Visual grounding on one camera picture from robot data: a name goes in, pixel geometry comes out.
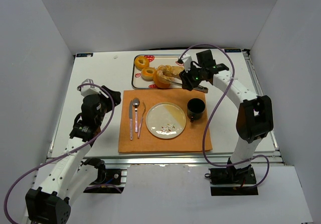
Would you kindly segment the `metal serving tongs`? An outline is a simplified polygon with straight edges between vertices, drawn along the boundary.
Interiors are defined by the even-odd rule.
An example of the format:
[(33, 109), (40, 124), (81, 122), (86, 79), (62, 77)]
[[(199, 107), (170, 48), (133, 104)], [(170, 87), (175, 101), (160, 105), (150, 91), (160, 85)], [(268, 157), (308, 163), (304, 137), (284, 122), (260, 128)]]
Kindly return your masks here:
[(187, 88), (183, 85), (179, 73), (182, 72), (180, 68), (177, 69), (167, 69), (167, 68), (160, 68), (157, 69), (154, 76), (153, 81), (157, 85), (158, 88), (169, 88), (171, 85), (179, 86), (185, 90), (197, 90), (203, 93), (208, 93), (208, 89), (203, 86), (196, 86), (194, 88)]

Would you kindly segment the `large orange swirl bread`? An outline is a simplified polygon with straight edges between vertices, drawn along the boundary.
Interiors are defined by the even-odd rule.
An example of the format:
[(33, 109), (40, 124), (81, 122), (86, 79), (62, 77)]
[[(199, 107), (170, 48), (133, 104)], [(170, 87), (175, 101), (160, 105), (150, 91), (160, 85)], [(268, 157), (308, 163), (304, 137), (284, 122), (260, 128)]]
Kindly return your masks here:
[(160, 65), (156, 69), (156, 73), (153, 76), (153, 81), (158, 88), (169, 88), (171, 83), (174, 81), (170, 72), (171, 66), (169, 65)]

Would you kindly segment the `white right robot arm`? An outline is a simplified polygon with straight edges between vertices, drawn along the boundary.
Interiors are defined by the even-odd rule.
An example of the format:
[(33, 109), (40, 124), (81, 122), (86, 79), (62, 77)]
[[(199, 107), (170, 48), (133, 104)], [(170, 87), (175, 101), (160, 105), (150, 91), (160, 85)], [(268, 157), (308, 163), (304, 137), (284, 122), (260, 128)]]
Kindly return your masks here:
[(234, 67), (216, 63), (211, 50), (197, 53), (197, 61), (183, 53), (178, 62), (184, 66), (179, 74), (183, 89), (193, 90), (206, 81), (221, 90), (222, 96), (228, 97), (236, 106), (236, 131), (239, 137), (226, 167), (238, 172), (248, 170), (257, 146), (273, 130), (270, 97), (250, 91), (236, 79)]

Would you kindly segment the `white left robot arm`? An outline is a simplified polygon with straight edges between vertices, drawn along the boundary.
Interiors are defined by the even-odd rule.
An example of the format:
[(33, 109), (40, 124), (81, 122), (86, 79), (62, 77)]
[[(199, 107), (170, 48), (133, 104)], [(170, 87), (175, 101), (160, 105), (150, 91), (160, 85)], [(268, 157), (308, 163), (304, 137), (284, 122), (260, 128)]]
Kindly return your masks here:
[(29, 189), (25, 200), (29, 220), (36, 223), (66, 223), (71, 206), (92, 183), (106, 179), (103, 160), (84, 159), (102, 133), (106, 113), (121, 103), (121, 93), (106, 86), (83, 83), (77, 88), (83, 96), (81, 111), (76, 115), (62, 157), (37, 189)]

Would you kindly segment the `flat oval bread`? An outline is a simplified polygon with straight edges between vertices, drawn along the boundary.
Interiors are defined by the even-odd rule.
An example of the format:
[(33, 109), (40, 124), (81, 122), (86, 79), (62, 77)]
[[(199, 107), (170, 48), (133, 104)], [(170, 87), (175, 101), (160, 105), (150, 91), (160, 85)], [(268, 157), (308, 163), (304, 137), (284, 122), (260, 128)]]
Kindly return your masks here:
[(181, 66), (172, 66), (170, 69), (172, 77), (179, 78), (179, 74), (184, 71), (184, 67)]

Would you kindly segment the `strawberry pattern tray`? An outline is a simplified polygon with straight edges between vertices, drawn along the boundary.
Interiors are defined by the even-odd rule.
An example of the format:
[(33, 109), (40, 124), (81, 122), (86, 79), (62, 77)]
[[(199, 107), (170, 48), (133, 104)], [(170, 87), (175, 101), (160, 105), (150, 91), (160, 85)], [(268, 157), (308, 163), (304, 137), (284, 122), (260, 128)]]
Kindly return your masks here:
[(134, 89), (180, 88), (179, 73), (184, 66), (179, 55), (137, 55), (134, 57), (131, 85)]

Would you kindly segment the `dark green mug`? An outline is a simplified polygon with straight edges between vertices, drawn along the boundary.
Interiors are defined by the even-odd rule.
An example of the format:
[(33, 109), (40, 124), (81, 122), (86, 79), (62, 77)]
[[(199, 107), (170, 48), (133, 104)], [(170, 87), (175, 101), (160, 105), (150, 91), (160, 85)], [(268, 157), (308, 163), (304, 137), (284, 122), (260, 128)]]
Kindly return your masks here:
[(187, 116), (190, 122), (200, 120), (205, 111), (206, 105), (200, 98), (192, 98), (187, 103)]

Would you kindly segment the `glazed donut in front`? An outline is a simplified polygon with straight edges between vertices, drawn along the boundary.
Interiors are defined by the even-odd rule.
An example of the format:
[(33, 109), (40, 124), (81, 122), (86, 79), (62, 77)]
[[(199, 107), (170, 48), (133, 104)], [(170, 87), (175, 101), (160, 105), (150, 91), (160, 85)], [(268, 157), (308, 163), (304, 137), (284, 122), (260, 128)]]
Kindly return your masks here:
[(156, 73), (156, 69), (153, 67), (145, 67), (142, 69), (141, 71), (141, 77), (143, 78), (143, 80), (146, 81), (152, 81), (153, 80), (153, 76)]

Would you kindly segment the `glazed donut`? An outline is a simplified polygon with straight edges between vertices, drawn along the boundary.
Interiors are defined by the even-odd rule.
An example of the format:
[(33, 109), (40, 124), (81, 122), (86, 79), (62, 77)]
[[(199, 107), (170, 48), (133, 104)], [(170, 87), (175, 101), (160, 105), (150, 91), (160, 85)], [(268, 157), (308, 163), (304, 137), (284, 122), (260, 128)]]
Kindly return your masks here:
[(153, 76), (156, 73), (156, 69), (153, 67), (145, 67), (142, 69), (141, 71), (141, 77), (143, 78), (143, 80), (146, 81), (152, 81), (153, 80)]
[(145, 56), (137, 56), (134, 60), (134, 64), (138, 70), (142, 70), (149, 67), (149, 59)]

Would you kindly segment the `orange cloth placemat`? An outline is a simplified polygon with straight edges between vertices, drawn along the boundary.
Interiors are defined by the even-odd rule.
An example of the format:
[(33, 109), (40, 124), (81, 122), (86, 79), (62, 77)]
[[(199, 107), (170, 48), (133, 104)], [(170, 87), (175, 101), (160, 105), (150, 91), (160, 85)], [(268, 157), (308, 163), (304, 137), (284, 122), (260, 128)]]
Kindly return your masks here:
[(200, 120), (190, 122), (187, 119), (185, 128), (175, 138), (162, 139), (153, 135), (147, 128), (147, 117), (144, 117), (141, 135), (134, 135), (130, 139), (129, 104), (134, 98), (140, 100), (138, 117), (144, 110), (150, 111), (158, 103), (169, 102), (176, 104), (187, 114), (187, 103), (192, 98), (205, 101), (205, 94), (200, 91), (186, 91), (183, 89), (150, 89), (150, 90), (125, 90), (123, 92), (122, 113), (119, 129), (118, 152), (119, 153), (144, 153), (144, 152), (200, 152), (202, 151), (202, 139), (207, 123), (207, 112), (203, 113)]

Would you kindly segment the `cream ceramic plate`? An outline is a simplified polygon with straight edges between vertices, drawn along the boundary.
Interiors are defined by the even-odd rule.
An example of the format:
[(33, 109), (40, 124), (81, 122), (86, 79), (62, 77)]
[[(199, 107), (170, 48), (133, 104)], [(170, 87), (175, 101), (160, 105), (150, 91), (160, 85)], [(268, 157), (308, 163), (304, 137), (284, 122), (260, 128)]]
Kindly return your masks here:
[(161, 102), (147, 112), (146, 127), (160, 139), (173, 139), (183, 133), (186, 127), (186, 115), (181, 107), (170, 102)]

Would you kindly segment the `pink handled knife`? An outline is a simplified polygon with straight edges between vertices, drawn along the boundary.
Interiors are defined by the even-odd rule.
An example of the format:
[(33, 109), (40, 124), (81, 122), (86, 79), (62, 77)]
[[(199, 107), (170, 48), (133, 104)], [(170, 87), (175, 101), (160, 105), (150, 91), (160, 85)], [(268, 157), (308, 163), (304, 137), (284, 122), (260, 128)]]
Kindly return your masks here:
[(133, 140), (133, 119), (132, 119), (132, 100), (129, 103), (129, 111), (128, 111), (128, 116), (129, 116), (129, 133), (130, 133), (130, 140)]

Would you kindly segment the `pink handled spoon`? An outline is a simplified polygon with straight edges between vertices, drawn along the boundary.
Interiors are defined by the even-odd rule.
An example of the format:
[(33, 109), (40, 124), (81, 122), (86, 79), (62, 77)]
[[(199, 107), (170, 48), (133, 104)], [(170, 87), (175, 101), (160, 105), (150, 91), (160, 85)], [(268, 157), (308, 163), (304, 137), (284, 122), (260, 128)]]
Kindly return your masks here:
[(138, 133), (138, 107), (140, 105), (140, 100), (136, 97), (132, 101), (132, 105), (134, 107), (134, 121), (135, 121), (135, 132)]

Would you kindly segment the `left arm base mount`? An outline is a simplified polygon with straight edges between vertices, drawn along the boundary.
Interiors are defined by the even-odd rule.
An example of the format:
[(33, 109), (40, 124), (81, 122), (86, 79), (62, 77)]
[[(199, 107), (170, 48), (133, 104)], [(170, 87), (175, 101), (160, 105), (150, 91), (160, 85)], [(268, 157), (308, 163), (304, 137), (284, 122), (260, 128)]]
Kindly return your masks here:
[(96, 179), (92, 181), (84, 190), (84, 193), (96, 194), (121, 194), (124, 187), (121, 187), (122, 170), (116, 168), (107, 168), (103, 160), (98, 158), (89, 158), (81, 161), (78, 168), (92, 166), (96, 170)]

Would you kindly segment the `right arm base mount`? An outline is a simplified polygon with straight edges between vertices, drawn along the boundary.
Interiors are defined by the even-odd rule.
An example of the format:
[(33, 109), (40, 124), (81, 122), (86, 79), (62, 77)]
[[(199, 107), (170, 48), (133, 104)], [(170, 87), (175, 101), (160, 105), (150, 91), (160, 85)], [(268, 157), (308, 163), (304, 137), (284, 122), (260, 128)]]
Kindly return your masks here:
[(258, 195), (256, 176), (251, 164), (242, 169), (234, 166), (211, 168), (204, 177), (209, 179), (212, 196)]

